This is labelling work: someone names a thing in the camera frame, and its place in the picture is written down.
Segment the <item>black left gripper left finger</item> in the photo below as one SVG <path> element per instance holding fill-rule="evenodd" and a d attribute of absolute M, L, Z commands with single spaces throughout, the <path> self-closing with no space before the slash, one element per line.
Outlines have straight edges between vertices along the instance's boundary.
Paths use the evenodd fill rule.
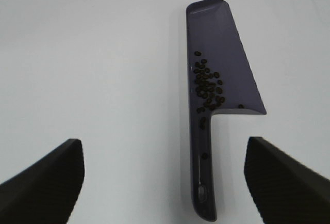
<path fill-rule="evenodd" d="M 80 194 L 82 143 L 68 139 L 1 184 L 1 223 L 67 223 Z"/>

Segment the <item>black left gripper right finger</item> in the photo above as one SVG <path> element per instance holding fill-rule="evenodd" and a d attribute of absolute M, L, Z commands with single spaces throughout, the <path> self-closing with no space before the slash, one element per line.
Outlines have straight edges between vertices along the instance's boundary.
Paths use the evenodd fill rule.
<path fill-rule="evenodd" d="M 329 223 L 329 179 L 262 137 L 248 140 L 244 176 L 264 223 Z"/>

